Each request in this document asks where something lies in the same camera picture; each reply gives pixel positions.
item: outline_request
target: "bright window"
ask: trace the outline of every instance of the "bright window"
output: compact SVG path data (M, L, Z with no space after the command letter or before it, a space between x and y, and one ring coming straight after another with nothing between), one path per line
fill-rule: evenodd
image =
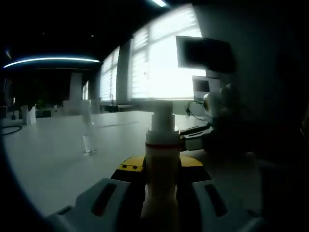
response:
M89 81L87 81L86 84L83 86L83 100L88 100L88 86Z
M178 68L176 35L201 37L192 5L167 13L134 34L131 99L193 98L192 76L206 76L206 72Z
M101 69L100 98L102 101L116 99L117 65L119 47L116 48L105 60Z

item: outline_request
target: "black slot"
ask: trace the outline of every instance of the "black slot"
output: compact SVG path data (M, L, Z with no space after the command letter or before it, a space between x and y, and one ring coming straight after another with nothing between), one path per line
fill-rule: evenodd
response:
M107 206L108 201L110 200L112 194L116 189L115 184L107 184L103 191L100 193L96 199L94 205L92 206L91 212L96 216L102 216L104 209Z
M197 132L197 133L194 133L194 134L190 134L188 137L192 137L192 136L195 136L195 135L198 135L198 134L201 134L201 133L203 133L203 132L200 131L200 132Z
M226 206L218 193L217 189L213 185L205 185L205 190L211 199L214 211L217 217L222 217L227 214Z
M61 210L60 212L58 212L57 214L58 214L58 215L64 215L64 214L66 214L67 212L69 212L71 209L72 209L72 206L67 206L67 207L65 207L63 210Z

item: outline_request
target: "red stripe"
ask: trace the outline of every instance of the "red stripe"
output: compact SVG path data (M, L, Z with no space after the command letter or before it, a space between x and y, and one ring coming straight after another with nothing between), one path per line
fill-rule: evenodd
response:
M149 148L155 148L155 149L175 149L175 148L180 148L180 145L179 144L148 144L148 143L145 143L146 144L146 147L149 147Z

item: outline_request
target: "computer screen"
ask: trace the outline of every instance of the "computer screen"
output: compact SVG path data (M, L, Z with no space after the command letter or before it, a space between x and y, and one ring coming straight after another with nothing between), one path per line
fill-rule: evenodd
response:
M209 82L208 80L202 80L202 79L192 79L193 82L193 91L197 92L210 92L209 89Z
M229 43L188 36L176 36L178 67L233 73L235 61Z

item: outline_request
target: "black cable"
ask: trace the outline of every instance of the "black cable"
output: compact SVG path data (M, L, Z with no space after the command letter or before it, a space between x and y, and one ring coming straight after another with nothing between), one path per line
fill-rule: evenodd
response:
M196 118L196 119L198 119L198 120L200 120L200 121L207 121L206 119L200 119L200 118L198 118L198 117L196 117L196 116L193 115L193 113L192 113L191 110L190 110L190 105L191 105L191 103L193 103L193 102L195 102L195 103L197 103L197 104L200 104L200 105L203 105L203 104L201 104L201 103L199 103L199 102L197 102L197 101L188 101L187 107L184 107L184 108L185 108L185 111L187 112L187 115L188 115L188 116L193 116L194 118Z
M18 129L17 129L17 130L15 130L15 131L12 131L12 132L6 133L6 134L2 134L2 135L9 135L9 134L13 134L13 133L18 132L18 131L20 131L20 130L22 129L22 127L21 127L21 126L7 126L7 127L2 127L2 129L5 129L5 128L12 128L12 127L17 127Z

